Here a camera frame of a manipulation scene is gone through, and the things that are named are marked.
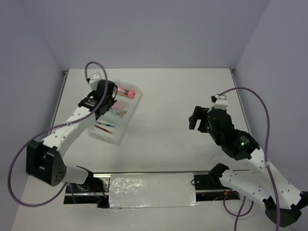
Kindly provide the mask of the purple highlighter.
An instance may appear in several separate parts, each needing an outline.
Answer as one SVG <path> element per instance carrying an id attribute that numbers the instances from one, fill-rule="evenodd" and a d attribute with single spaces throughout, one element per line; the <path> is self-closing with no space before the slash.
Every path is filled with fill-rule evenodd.
<path id="1" fill-rule="evenodd" d="M 120 105 L 120 104 L 114 104 L 114 105 L 113 105 L 113 108 L 116 109 L 116 110 L 118 110 L 118 109 L 124 108 L 124 106 L 122 106 L 122 105 Z"/>

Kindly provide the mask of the blue capped marker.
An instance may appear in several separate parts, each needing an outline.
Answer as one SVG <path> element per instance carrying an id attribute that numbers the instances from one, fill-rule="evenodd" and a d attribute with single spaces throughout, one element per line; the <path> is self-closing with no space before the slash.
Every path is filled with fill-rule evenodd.
<path id="1" fill-rule="evenodd" d="M 111 108 L 110 109 L 110 113 L 112 114 L 112 115 L 115 115 L 115 116 L 118 116 L 118 117 L 122 117 L 122 115 L 124 114 L 124 113 L 126 113 L 127 112 L 127 108 L 122 108 L 122 109 L 118 109 L 118 110 L 116 110 L 116 109 L 114 109 L 114 108 Z"/>

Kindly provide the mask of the dark blue gel pen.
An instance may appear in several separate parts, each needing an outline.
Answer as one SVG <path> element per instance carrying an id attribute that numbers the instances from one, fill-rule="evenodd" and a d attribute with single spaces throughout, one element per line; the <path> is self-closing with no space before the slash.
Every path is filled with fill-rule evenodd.
<path id="1" fill-rule="evenodd" d="M 96 124 L 102 125 L 102 126 L 107 126 L 107 127 L 112 127 L 115 128 L 116 126 L 113 124 L 108 124 L 108 123 L 104 123 L 104 122 L 99 122 L 97 121 Z"/>

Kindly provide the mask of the red gel pen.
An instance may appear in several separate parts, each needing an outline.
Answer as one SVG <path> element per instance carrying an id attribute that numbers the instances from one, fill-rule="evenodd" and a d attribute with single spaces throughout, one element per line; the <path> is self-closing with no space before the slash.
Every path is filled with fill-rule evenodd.
<path id="1" fill-rule="evenodd" d="M 98 125 L 94 125 L 94 126 L 95 126 L 96 128 L 98 128 L 98 129 L 104 131 L 104 132 L 109 133 L 109 134 L 112 134 L 112 133 L 113 133 L 112 131 L 109 131 L 109 130 L 107 130 L 107 129 L 105 129 L 105 128 L 102 128 L 102 127 L 100 127 L 100 126 L 98 126 Z"/>

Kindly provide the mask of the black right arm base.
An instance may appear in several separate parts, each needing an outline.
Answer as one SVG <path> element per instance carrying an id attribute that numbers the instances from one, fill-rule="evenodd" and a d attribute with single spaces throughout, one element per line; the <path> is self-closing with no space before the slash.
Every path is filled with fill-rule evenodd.
<path id="1" fill-rule="evenodd" d="M 233 193 L 232 189 L 212 182 L 208 174 L 194 175 L 191 185 L 195 187 L 196 200 L 198 202 L 222 201 L 229 193 L 232 193 L 231 200 L 239 200 L 237 192 Z"/>

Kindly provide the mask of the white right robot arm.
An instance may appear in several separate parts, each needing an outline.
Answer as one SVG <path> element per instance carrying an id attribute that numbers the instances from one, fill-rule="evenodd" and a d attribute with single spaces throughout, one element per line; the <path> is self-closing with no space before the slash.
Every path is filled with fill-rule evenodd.
<path id="1" fill-rule="evenodd" d="M 238 176 L 228 166 L 218 163 L 209 172 L 214 188 L 227 187 L 264 207 L 266 216 L 280 227 L 294 224 L 301 209 L 308 205 L 308 193 L 293 186 L 280 171 L 266 161 L 258 142 L 247 132 L 235 129 L 226 110 L 196 106 L 189 117 L 189 129 L 208 133 L 215 144 L 230 158 L 245 166 L 259 181 L 258 184 Z"/>

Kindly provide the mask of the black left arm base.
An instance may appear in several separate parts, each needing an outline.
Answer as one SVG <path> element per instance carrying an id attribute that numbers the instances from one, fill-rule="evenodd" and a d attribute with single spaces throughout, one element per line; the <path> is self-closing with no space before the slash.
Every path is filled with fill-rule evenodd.
<path id="1" fill-rule="evenodd" d="M 110 208 L 110 174 L 94 173 L 87 186 L 75 183 L 66 187 L 64 205 L 94 205 L 97 208 Z"/>

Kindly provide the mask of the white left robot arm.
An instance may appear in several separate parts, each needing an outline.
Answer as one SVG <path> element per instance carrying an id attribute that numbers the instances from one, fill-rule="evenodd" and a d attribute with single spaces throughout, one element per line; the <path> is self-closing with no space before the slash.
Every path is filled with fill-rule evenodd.
<path id="1" fill-rule="evenodd" d="M 96 119 L 104 115 L 116 102 L 116 83 L 90 81 L 92 91 L 79 102 L 75 111 L 41 141 L 31 141 L 26 148 L 26 172 L 50 186 L 61 182 L 74 183 L 84 192 L 94 187 L 93 172 L 80 166 L 67 166 L 63 157 L 69 147 Z"/>

